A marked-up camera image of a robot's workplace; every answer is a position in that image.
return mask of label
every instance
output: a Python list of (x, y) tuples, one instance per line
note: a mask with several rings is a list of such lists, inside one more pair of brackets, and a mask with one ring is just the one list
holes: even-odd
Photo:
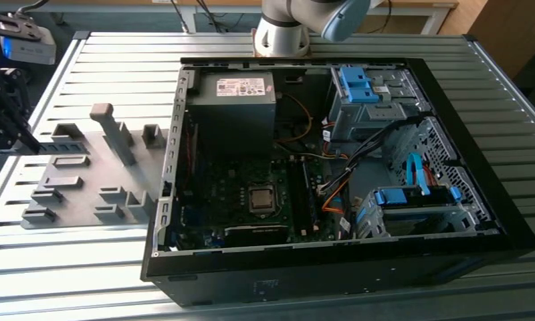
[(374, 91), (374, 92), (378, 92), (378, 93), (390, 92), (387, 86), (377, 86), (377, 87), (373, 87), (373, 91)]
[(216, 96), (264, 96), (264, 78), (220, 79), (216, 82)]
[(351, 230), (351, 223), (347, 222), (345, 217), (341, 218), (339, 225), (346, 231)]
[(331, 132), (329, 130), (323, 131), (323, 140), (331, 142)]

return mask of sticker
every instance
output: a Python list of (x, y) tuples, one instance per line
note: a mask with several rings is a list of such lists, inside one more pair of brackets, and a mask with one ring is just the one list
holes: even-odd
[(279, 290), (279, 279), (254, 282), (254, 294), (256, 296), (274, 295)]
[(219, 79), (216, 96), (264, 96), (264, 78)]
[(377, 87), (373, 87), (373, 91), (374, 91), (374, 92), (390, 92), (387, 86), (377, 86)]
[(329, 130), (323, 131), (323, 140), (331, 142), (331, 132)]
[(347, 222), (345, 217), (341, 218), (339, 225), (346, 231), (351, 230), (351, 223)]

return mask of motherboard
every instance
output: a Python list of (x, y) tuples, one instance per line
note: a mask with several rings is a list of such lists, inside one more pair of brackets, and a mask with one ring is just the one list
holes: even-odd
[[(310, 199), (308, 210), (292, 203), (295, 178)], [(232, 160), (207, 163), (182, 211), (183, 249), (218, 248), (335, 239), (335, 216), (321, 211), (315, 194), (325, 180), (319, 159)]]

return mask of metal slotted table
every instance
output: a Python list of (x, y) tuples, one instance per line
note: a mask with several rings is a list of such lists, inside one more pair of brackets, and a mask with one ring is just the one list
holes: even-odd
[[(478, 43), (419, 35), (312, 42), (315, 56), (426, 60), (535, 233), (535, 109)], [(35, 134), (47, 140), (64, 122), (102, 130), (88, 116), (96, 102), (115, 105), (131, 130), (167, 128), (180, 57), (250, 56), (251, 50), (247, 34), (92, 33), (73, 40), (31, 119)], [(435, 288), (182, 309), (139, 279), (146, 225), (21, 228), (48, 159), (9, 157), (0, 174), (0, 320), (535, 320), (535, 252)]]

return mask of power supply label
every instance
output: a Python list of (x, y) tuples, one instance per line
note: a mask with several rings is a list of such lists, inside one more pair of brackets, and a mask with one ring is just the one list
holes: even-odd
[(264, 96), (264, 78), (219, 79), (216, 96)]

